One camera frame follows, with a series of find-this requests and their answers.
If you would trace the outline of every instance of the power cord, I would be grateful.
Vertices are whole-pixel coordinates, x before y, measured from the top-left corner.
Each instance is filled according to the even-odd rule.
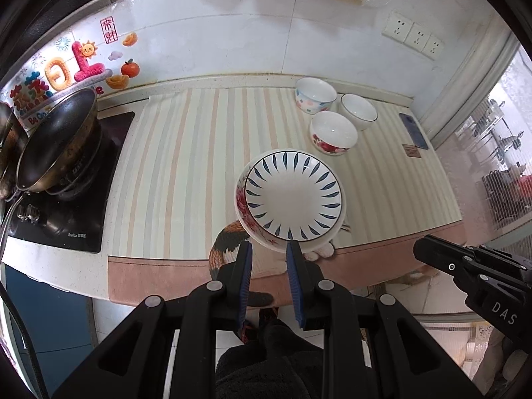
[[[31,368],[34,371],[35,379],[37,381],[37,389],[39,396],[41,397],[41,399],[50,399],[48,395],[48,390],[46,389],[46,385],[44,383],[44,377],[43,373],[41,372],[41,366],[39,365],[39,361],[37,360],[37,353],[35,352],[33,342],[31,341],[28,330],[26,329],[26,326],[22,321],[22,317],[20,316],[17,308],[13,304],[13,301],[9,297],[9,294],[4,288],[2,282],[0,282],[0,298],[4,301],[5,305],[7,306],[7,310],[9,310],[9,312],[11,313],[15,324],[19,328],[20,335],[22,336],[22,340],[24,341],[26,349],[28,350],[28,357],[30,358]]]

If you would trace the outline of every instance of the plate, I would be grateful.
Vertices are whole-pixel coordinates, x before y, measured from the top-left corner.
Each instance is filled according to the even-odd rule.
[[[332,240],[345,218],[340,181],[324,162],[299,150],[273,150],[251,161],[235,189],[244,229],[278,252],[290,240],[303,253]]]

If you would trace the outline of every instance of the cloud sticker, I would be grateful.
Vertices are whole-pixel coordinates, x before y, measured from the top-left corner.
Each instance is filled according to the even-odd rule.
[[[108,56],[109,61],[118,60],[122,58],[122,53],[120,51],[113,51],[111,55]]]

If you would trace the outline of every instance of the power outlet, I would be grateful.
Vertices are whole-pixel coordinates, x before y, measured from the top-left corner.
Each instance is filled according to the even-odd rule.
[[[411,21],[397,12],[392,12],[390,13],[388,23],[384,27],[382,34],[397,42],[403,43],[406,40],[412,25],[414,25],[414,21]]]
[[[422,52],[425,45],[429,41],[430,34],[430,31],[428,31],[425,27],[414,23],[410,33],[408,33],[408,36],[406,36],[404,44],[419,52]]]
[[[436,60],[442,54],[443,48],[443,42],[431,34],[427,44],[421,52],[427,57],[432,58],[432,60]]]

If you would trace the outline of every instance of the white bowl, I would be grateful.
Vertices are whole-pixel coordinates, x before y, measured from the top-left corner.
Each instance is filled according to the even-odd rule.
[[[321,152],[339,156],[358,141],[355,126],[343,115],[324,111],[316,114],[310,122],[310,138]]]
[[[359,132],[368,129],[379,118],[375,106],[356,94],[344,94],[338,112],[353,123]]]
[[[346,200],[333,171],[299,150],[273,150],[246,165],[235,187],[235,210],[246,232],[276,252],[297,240],[303,253],[331,241]]]
[[[327,111],[336,100],[333,86],[318,78],[301,78],[296,82],[296,103],[310,115]]]

